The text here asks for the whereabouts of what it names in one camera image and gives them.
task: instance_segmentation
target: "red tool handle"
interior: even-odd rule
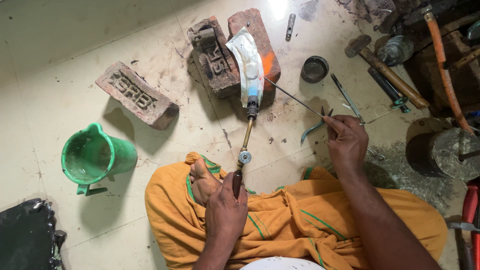
[[[479,202],[479,182],[480,179],[470,180],[467,183],[467,194],[463,200],[462,220],[478,226],[478,220],[475,218],[475,212],[478,210]],[[478,232],[471,232],[472,253],[473,253],[473,267],[474,270],[480,270],[480,234]]]
[[[241,188],[241,181],[243,180],[243,175],[241,171],[237,170],[233,173],[233,181],[232,181],[232,188],[233,188],[233,196],[238,199],[240,194]]]

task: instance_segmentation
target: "wooden hammer handle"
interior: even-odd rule
[[[370,66],[383,74],[403,95],[407,96],[417,109],[422,110],[430,106],[419,93],[411,88],[406,82],[398,77],[382,60],[380,60],[369,48],[363,48],[359,55],[367,61]]]
[[[243,180],[242,172],[240,170],[235,171],[233,173],[232,188],[233,188],[233,196],[236,199],[239,198],[242,180]]]

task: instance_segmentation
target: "green plastic mug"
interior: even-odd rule
[[[72,135],[63,147],[63,173],[78,184],[77,195],[105,192],[106,187],[90,189],[103,178],[123,173],[135,166],[137,150],[131,142],[108,136],[102,125],[91,123]]]

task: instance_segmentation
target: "orange hose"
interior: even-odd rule
[[[445,93],[448,97],[448,102],[452,108],[453,115],[455,116],[458,124],[462,129],[469,131],[474,134],[470,128],[465,116],[463,116],[462,109],[460,104],[456,99],[455,91],[453,90],[452,79],[450,78],[450,73],[448,69],[444,68],[444,63],[446,61],[444,44],[442,43],[442,36],[440,35],[440,30],[438,29],[437,21],[431,12],[425,14],[425,20],[427,21],[428,28],[430,29],[430,34],[432,35],[433,47],[435,48],[435,54],[437,56],[438,68],[440,70],[440,75],[442,76],[442,82],[444,85]]]

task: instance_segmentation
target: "blow torch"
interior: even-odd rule
[[[237,170],[233,173],[233,195],[236,199],[239,198],[241,182],[243,180],[242,168],[244,164],[247,164],[252,160],[252,155],[247,151],[248,139],[250,138],[250,132],[252,132],[253,121],[257,119],[258,115],[258,96],[251,95],[248,96],[247,103],[247,119],[248,126],[247,132],[245,133],[245,139],[243,140],[243,146],[240,148],[239,159],[237,161]]]

